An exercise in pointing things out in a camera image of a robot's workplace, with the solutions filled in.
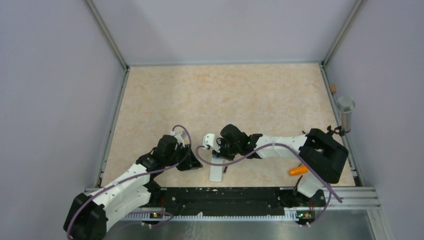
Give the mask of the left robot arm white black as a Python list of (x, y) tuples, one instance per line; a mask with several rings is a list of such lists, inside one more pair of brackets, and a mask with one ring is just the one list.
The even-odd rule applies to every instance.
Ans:
[(148, 153), (108, 185), (90, 194), (80, 193), (71, 204), (63, 229), (69, 240), (102, 240), (119, 220), (137, 207), (160, 202), (161, 187), (154, 181), (161, 173), (200, 168), (185, 130), (165, 134)]

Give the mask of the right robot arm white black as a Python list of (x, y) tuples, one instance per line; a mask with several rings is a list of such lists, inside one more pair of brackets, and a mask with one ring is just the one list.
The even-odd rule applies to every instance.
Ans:
[(308, 169), (293, 192), (293, 200), (299, 206), (307, 206), (321, 188), (337, 184), (349, 156), (347, 148), (333, 138), (332, 130), (324, 132), (318, 128), (303, 135), (284, 137), (248, 135), (228, 124), (219, 136), (205, 136), (203, 143), (215, 155), (229, 161), (237, 155), (247, 159), (297, 158)]

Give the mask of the white remote control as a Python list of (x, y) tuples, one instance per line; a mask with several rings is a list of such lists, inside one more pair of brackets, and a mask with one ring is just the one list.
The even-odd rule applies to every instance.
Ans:
[[(211, 161), (212, 164), (222, 165), (225, 160), (223, 158), (212, 156)], [(219, 183), (223, 180), (223, 166), (215, 166), (211, 165), (209, 170), (209, 181), (214, 183)]]

